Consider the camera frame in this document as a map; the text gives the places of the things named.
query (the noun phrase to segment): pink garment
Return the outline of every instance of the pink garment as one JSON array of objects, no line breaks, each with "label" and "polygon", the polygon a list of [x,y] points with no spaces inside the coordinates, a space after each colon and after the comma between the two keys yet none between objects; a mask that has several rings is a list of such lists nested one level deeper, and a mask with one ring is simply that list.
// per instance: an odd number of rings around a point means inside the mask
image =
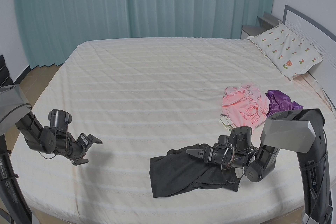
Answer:
[{"label": "pink garment", "polygon": [[223,114],[227,115],[237,127],[250,126],[254,130],[266,120],[269,109],[269,99],[253,84],[225,89]]}]

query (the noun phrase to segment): gray wooden nightstand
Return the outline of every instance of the gray wooden nightstand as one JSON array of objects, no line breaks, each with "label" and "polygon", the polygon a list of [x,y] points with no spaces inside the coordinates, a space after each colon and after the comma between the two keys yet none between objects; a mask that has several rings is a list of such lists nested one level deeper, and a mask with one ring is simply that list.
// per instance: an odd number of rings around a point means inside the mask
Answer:
[{"label": "gray wooden nightstand", "polygon": [[249,36],[257,36],[279,24],[278,18],[270,13],[264,12],[264,16],[258,17],[261,26],[243,25],[241,28],[240,39],[246,39]]}]

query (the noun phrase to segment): tiled floor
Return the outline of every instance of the tiled floor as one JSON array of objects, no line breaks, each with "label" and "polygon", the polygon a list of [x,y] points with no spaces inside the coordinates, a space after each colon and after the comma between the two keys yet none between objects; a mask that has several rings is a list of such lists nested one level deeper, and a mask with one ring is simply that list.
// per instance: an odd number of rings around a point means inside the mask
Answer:
[{"label": "tiled floor", "polygon": [[[33,70],[29,72],[29,74],[22,80],[20,83],[20,87],[23,93],[26,95],[28,101],[34,106],[37,99],[44,91],[44,89],[48,86],[49,82],[57,72],[60,66],[52,65],[50,67],[35,67]],[[18,138],[19,132],[16,127],[12,127],[6,134],[6,143],[7,148],[13,150],[14,144]],[[0,208],[6,208],[0,200]],[[301,224],[301,212],[303,208],[297,209],[285,216],[275,218],[269,221],[266,221],[262,224],[272,223],[272,224],[292,224],[297,223]],[[38,210],[34,210],[36,216],[40,220],[41,224],[67,224],[62,220],[49,216],[45,213],[42,213]],[[1,216],[0,216],[0,224],[8,224]]]}]

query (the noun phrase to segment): white bedspread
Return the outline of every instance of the white bedspread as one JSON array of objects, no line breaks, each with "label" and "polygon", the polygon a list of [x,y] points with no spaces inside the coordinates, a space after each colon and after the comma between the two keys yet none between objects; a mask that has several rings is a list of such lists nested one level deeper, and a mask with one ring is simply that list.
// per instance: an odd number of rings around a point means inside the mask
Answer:
[{"label": "white bedspread", "polygon": [[[44,90],[33,112],[49,125],[51,109],[73,116],[69,131],[93,134],[89,163],[74,167],[43,159],[23,135],[11,161],[29,205],[74,223],[257,224],[303,205],[296,153],[281,150],[263,181],[241,180],[239,191],[194,190],[154,199],[149,159],[229,134],[219,124],[226,87],[253,81],[279,89],[325,117],[329,163],[336,162],[336,120],[301,76],[284,77],[250,41],[205,38],[134,38],[79,45]],[[255,129],[258,146],[263,125]],[[334,184],[336,169],[330,166]]]}]

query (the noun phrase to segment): white pillowcase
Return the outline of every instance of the white pillowcase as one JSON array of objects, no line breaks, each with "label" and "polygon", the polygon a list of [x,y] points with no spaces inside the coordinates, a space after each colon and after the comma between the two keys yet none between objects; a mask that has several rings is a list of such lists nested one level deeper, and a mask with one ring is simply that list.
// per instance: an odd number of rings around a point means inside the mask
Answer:
[{"label": "white pillowcase", "polygon": [[298,37],[281,22],[271,30],[247,39],[266,54],[291,81],[322,61],[321,54],[309,41]]}]

